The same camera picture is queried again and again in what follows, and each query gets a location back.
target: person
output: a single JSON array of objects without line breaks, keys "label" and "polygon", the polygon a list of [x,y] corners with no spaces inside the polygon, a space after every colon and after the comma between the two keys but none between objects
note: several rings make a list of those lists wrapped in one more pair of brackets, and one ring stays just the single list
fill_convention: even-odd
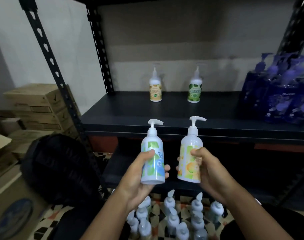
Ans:
[{"label": "person", "polygon": [[[119,239],[130,211],[151,192],[154,185],[143,185],[142,167],[154,155],[154,150],[141,152],[122,177],[114,193],[94,218],[81,240]],[[204,147],[191,150],[202,158],[201,187],[216,201],[225,205],[247,240],[293,240],[293,238],[239,185],[226,168]],[[166,178],[169,165],[165,165]]]}]

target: white wall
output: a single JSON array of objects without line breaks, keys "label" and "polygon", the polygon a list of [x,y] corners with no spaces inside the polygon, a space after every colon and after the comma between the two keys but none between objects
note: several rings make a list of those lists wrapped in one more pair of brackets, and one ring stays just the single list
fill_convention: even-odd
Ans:
[{"label": "white wall", "polygon": [[[38,15],[81,113],[106,94],[85,5],[36,0]],[[0,109],[2,92],[28,83],[55,83],[18,0],[0,0]]]},{"label": "white wall", "polygon": [[[36,0],[64,80],[81,113],[105,95],[83,4]],[[166,91],[186,91],[200,65],[204,91],[237,91],[261,52],[276,52],[294,0],[164,0],[99,7],[117,91],[147,91],[153,64]],[[0,0],[2,92],[54,83],[18,0]]]}]

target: metal shelving rack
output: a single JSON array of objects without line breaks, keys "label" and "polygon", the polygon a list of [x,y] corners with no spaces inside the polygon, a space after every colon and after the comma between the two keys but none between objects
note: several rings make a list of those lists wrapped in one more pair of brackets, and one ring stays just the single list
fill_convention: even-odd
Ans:
[{"label": "metal shelving rack", "polygon": [[[97,7],[99,5],[110,5],[110,4],[122,4],[122,3],[133,3],[138,0],[75,0],[86,5],[86,12],[88,21],[92,30],[95,48],[98,55],[99,65],[102,71],[102,77],[106,88],[107,94],[113,94],[114,88],[112,84],[112,78],[110,73],[110,67],[106,55],[106,48],[103,39],[103,33],[101,29],[101,16],[98,14]],[[37,5],[35,0],[19,0],[20,5],[25,11],[26,16],[30,22],[30,25],[34,31],[35,37],[40,45],[46,62],[50,68],[53,78],[62,94],[68,112],[72,117],[73,123],[78,131],[82,144],[85,146],[86,151],[89,155],[90,163],[96,172],[97,177],[100,179],[100,183],[105,195],[108,196],[106,184],[102,179],[102,173],[98,167],[98,163],[93,155],[93,149],[89,143],[89,140],[85,134],[84,126],[77,116],[76,108],[72,102],[72,99],[66,89],[66,84],[47,40],[46,34],[42,27],[41,21],[37,14]],[[304,0],[297,0],[293,7],[293,14],[289,21],[288,27],[281,41],[278,53],[294,52],[296,56],[300,55],[304,47]],[[300,186],[304,184],[304,168],[302,172],[292,181],[291,185],[283,191],[281,195],[275,198],[275,205],[282,205],[285,201],[293,196],[300,190]]]}]

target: black bag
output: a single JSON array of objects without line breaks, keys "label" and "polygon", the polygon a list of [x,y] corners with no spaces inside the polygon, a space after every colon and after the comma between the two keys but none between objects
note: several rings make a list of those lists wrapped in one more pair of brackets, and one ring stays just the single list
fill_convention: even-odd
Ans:
[{"label": "black bag", "polygon": [[78,206],[101,199],[84,146],[65,135],[35,140],[20,169],[27,184],[50,204]]}]

